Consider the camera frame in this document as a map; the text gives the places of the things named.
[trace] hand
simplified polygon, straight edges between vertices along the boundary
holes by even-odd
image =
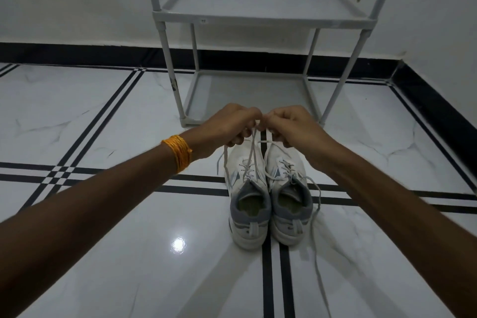
[[[324,170],[328,152],[341,145],[328,135],[303,106],[289,106],[271,110],[263,115],[258,130],[268,128],[274,141],[285,147],[295,147],[316,170]]]
[[[183,132],[181,137],[192,149],[192,159],[203,159],[220,146],[241,145],[244,138],[251,136],[255,120],[261,118],[262,113],[256,107],[229,103],[202,125]]]

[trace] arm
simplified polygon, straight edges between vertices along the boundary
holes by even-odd
[[[229,104],[181,137],[192,159],[250,136],[257,108]],[[0,307],[15,317],[66,273],[155,188],[176,173],[161,144],[44,200],[0,224]]]
[[[273,110],[260,123],[265,128],[344,187],[456,317],[477,311],[476,237],[333,140],[305,108]]]

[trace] person's left arm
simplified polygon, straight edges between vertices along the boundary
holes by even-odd
[[[229,104],[181,137],[194,161],[241,144],[260,118],[257,108]],[[2,316],[19,315],[176,168],[174,152],[160,144],[0,223]]]

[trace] shoe insole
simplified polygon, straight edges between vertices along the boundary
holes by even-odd
[[[300,209],[303,207],[301,202],[296,201],[291,196],[286,195],[286,194],[278,195],[278,204],[280,206],[283,206],[283,207],[287,208],[288,210],[291,211],[291,213],[294,213],[294,214],[299,212]]]
[[[263,201],[263,196],[247,196],[238,201],[238,209],[243,211],[248,216],[257,216],[260,209],[265,208],[265,203]]]

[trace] pair of shoes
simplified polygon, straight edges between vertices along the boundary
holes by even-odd
[[[230,154],[227,147],[224,149],[232,239],[243,249],[258,249],[270,225],[275,239],[295,245],[305,236],[312,219],[313,200],[306,181],[311,179],[294,148],[274,141],[255,143],[255,134]],[[259,144],[266,142],[271,145],[262,157]]]

